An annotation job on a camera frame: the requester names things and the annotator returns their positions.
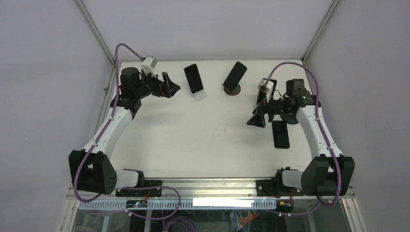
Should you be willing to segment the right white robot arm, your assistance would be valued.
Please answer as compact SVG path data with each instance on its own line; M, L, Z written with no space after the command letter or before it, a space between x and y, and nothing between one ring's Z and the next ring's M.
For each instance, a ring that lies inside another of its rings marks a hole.
M300 190L307 196L344 196L352 178L355 162L338 148L324 121L321 104L302 79L286 82L286 93L275 99L277 81L263 78L258 84L258 99L247 125L265 128L272 125L276 148L290 147L288 124L301 126L312 160L303 170L278 169L269 181L257 184L264 196L289 196Z

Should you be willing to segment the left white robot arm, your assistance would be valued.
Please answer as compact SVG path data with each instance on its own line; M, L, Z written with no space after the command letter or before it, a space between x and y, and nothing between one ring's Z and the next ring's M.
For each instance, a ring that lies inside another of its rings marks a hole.
M162 79L135 67L123 69L118 77L118 92L110 103L110 112L93 138L81 149L69 155L69 167L73 187L108 195L117 189L127 188L133 196L145 192L142 172L131 169L115 169L110 161L112 152L124 130L135 118L148 96L173 97L181 89L171 81L167 72Z

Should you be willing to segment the black phone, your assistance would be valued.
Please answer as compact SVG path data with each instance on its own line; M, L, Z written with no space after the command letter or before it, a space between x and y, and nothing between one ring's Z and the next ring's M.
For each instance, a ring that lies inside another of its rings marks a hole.
M277 80L270 79L267 84L265 84L266 78L263 78L262 81L262 84L264 84L264 87L262 87L262 91L266 94L266 100L270 101L271 99L273 99L274 93L276 91Z
M185 67L184 74L192 94L204 89L197 64L192 64L190 66Z
M274 146L278 149L289 149L290 141L288 135L287 123L284 121L272 122L272 133Z
M237 61L234 64L231 71L229 72L222 86L225 86L230 91L232 91L235 88L235 86L239 84L239 82L241 81L241 79L243 78L247 70L248 68L243 63Z

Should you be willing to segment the black round-base clamp stand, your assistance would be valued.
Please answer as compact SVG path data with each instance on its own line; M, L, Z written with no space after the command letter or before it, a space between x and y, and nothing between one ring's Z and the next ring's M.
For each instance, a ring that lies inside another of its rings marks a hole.
M290 125L297 125L299 123L294 114L281 115L280 118L282 121Z

